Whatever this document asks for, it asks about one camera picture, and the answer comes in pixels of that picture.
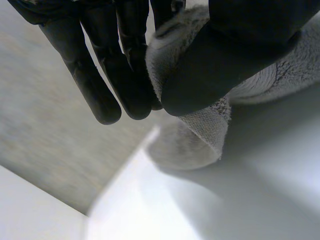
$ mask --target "gray fabric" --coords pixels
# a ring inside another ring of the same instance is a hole
[[[146,63],[159,99],[165,80],[208,20],[208,7],[196,6],[166,23],[153,36]],[[181,170],[212,164],[222,155],[230,104],[272,101],[319,82],[319,16],[303,31],[302,40],[288,56],[247,79],[214,105],[179,118],[167,116],[158,137],[148,148],[154,162]]]

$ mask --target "black glove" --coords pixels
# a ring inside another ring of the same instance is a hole
[[[183,116],[212,105],[288,54],[319,10],[320,0],[209,0],[210,21],[166,80],[163,108]]]
[[[151,109],[162,108],[145,63],[149,0],[8,1],[29,23],[40,26],[100,123],[113,124],[122,112],[94,65],[81,24],[127,114],[141,120]],[[161,9],[153,9],[157,27],[173,16],[171,0],[166,1]],[[125,55],[119,45],[118,30]]]

